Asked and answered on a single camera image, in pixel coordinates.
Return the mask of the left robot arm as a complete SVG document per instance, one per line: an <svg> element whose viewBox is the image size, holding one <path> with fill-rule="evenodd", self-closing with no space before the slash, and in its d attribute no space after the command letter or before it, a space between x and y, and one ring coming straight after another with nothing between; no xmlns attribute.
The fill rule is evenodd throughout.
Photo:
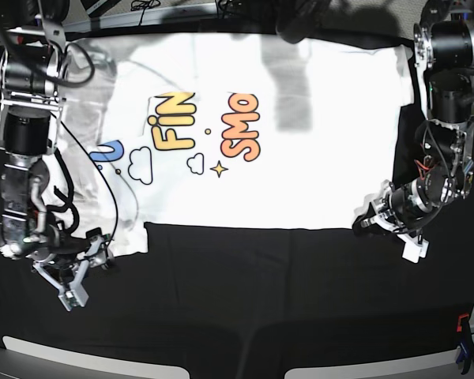
<svg viewBox="0 0 474 379"><path fill-rule="evenodd" d="M472 188L474 1L428 1L414 26L423 158L418 178L384 182L355 218L356 235L420 237L440 211Z"/></svg>

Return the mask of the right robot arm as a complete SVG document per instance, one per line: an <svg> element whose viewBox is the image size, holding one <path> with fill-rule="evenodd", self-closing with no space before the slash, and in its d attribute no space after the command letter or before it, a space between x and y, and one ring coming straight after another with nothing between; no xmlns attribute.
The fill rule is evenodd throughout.
<svg viewBox="0 0 474 379"><path fill-rule="evenodd" d="M68 46L60 24L42 19L37 26L12 28L10 35L39 37L40 46L22 46L39 64L32 72L5 51L0 61L0 149L9 156L1 179L4 205L0 224L0 251L11 259L27 257L51 270L76 271L82 261L105 265L110 235L99 228L76 238L79 215L73 204L73 182L56 147L63 101L58 86L47 80L64 79ZM42 194L50 174L44 156L55 155L66 176L67 193L55 191L61 205L46 205Z"/></svg>

